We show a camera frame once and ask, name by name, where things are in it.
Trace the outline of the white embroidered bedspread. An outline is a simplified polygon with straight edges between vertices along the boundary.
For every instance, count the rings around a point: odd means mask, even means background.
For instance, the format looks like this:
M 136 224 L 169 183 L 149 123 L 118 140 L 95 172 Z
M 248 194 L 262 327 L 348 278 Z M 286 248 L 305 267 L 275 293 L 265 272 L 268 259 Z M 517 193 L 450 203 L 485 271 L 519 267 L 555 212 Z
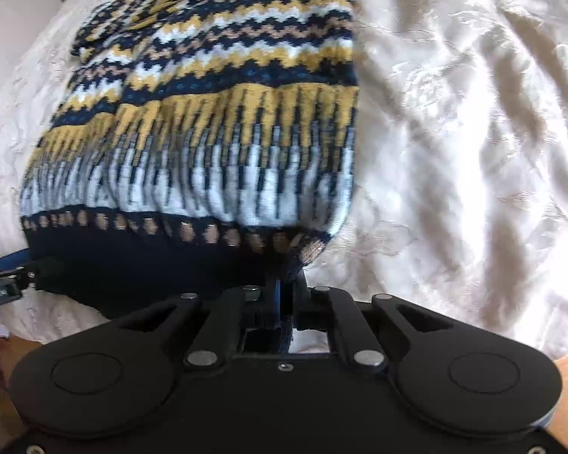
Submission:
M 98 4 L 0 0 L 0 255 L 25 246 L 20 182 Z M 306 269 L 388 292 L 557 359 L 568 353 L 568 0 L 357 0 L 355 194 Z

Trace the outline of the navy yellow white knit sweater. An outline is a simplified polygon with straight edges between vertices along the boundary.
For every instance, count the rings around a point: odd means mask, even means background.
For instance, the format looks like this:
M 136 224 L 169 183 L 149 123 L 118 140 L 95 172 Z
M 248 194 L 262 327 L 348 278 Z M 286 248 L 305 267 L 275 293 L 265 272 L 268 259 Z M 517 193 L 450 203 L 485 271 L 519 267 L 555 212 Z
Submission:
M 36 288 L 113 319 L 291 280 L 342 227 L 352 0 L 112 0 L 23 177 Z

